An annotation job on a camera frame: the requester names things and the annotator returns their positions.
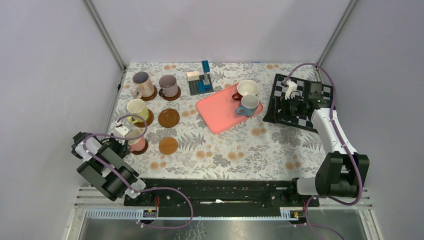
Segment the blue floral mug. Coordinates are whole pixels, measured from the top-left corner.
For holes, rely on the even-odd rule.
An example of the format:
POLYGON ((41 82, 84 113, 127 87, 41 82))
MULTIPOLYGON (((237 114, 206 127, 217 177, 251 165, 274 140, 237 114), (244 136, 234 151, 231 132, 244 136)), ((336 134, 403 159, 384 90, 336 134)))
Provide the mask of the blue floral mug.
POLYGON ((255 114, 259 103, 260 101, 255 95, 245 95, 241 98, 241 106, 235 110, 235 113, 237 115, 251 117, 255 114))

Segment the dark brown wooden coaster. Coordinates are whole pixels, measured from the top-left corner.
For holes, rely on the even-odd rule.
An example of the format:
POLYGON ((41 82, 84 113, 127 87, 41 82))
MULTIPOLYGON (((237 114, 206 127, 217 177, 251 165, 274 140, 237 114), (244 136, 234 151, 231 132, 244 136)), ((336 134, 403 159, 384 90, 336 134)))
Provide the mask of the dark brown wooden coaster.
POLYGON ((154 114, 150 109, 148 110, 148 118, 146 119, 146 123, 143 122, 142 119, 140 119, 139 117, 132 117, 133 118, 133 125, 139 127, 139 128, 144 128, 146 126, 149 126, 153 120, 154 120, 154 114))
POLYGON ((152 95, 150 96, 141 96, 140 99, 142 99, 143 101, 151 101, 153 100, 157 95, 158 95, 158 90, 157 87, 154 85, 153 86, 154 92, 152 95))
POLYGON ((174 100, 176 100, 176 99, 178 99, 180 96, 181 96, 181 88, 180 87, 178 87, 178 91, 177 91, 177 94, 175 95, 175 96, 172 96, 172 97, 168 97, 168 96, 165 96, 165 94, 164 94, 164 90, 163 89, 160 89, 160 91, 158 92, 158 94, 164 99, 164 100, 166 100, 166 101, 174 101, 174 100))
POLYGON ((159 124, 164 128, 172 128, 180 121, 180 114, 177 110, 167 108, 163 110, 158 116, 159 124))

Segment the white cream cup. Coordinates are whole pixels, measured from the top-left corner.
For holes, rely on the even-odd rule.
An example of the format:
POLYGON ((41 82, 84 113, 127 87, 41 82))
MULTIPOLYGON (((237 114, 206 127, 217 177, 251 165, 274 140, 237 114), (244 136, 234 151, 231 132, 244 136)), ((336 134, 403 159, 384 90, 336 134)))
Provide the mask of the white cream cup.
POLYGON ((232 95, 232 99, 240 101, 244 96, 254 95, 257 96, 259 93, 258 84, 250 79, 240 81, 236 86, 236 93, 232 95))

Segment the yellow mug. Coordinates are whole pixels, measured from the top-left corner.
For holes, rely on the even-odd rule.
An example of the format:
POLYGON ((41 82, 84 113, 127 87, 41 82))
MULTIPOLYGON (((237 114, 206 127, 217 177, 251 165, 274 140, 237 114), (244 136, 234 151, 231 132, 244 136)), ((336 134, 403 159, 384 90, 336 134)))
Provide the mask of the yellow mug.
MULTIPOLYGON (((146 103, 142 99, 132 99, 127 104, 127 110, 130 114, 137 115, 141 118, 143 118, 145 121, 147 120, 149 116, 148 108, 146 106, 146 103)), ((133 117, 129 116, 127 117, 127 122, 130 124, 133 124, 133 117)))

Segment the light wooden coaster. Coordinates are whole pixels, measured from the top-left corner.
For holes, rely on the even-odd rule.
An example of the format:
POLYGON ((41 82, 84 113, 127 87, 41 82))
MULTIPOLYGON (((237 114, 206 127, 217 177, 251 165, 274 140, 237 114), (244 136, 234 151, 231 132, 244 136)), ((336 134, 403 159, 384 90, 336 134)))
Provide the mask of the light wooden coaster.
POLYGON ((173 137, 165 137, 160 141, 158 149, 164 155, 171 155, 178 149, 178 142, 173 137))

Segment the tall pink beige mug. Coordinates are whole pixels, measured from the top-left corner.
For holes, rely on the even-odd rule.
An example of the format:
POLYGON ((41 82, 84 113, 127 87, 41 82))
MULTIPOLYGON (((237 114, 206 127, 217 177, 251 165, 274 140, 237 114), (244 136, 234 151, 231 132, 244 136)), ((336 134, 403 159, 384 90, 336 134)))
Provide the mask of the tall pink beige mug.
POLYGON ((147 72, 137 72, 132 77, 132 82, 134 83, 134 87, 131 90, 131 95, 133 98, 140 99, 140 97, 144 96, 149 97, 154 93, 154 85, 147 72))

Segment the mauve mug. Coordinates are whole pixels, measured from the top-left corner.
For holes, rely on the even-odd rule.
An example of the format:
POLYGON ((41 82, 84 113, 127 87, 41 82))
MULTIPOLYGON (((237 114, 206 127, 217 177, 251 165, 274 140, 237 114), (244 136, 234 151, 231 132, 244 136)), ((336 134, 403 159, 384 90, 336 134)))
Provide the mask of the mauve mug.
POLYGON ((177 79, 174 75, 167 74, 159 79, 159 95, 161 97, 172 98, 178 94, 177 79))

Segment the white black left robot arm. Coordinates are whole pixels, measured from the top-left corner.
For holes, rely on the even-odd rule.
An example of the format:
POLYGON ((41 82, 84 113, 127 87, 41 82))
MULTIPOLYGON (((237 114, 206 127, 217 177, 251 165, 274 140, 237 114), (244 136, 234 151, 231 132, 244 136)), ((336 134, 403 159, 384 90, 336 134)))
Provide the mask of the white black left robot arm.
POLYGON ((139 174, 124 161, 130 154, 128 141, 107 135, 100 140, 89 132, 73 137, 71 153, 82 160, 77 172, 111 201, 130 197, 148 206, 155 200, 155 192, 139 178, 139 174))

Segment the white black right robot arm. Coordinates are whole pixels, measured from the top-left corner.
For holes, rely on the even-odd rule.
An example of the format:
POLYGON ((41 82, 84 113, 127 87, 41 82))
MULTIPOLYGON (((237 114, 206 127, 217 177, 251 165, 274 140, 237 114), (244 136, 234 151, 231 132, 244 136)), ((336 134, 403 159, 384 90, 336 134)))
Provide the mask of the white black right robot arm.
POLYGON ((339 123, 335 105, 324 98, 320 82, 307 81, 301 92, 292 80, 282 82, 283 96, 275 98, 278 118, 307 117, 316 129, 326 153, 315 177, 298 178, 287 191, 287 201, 301 205, 307 196, 361 198, 369 158, 349 143, 339 123))

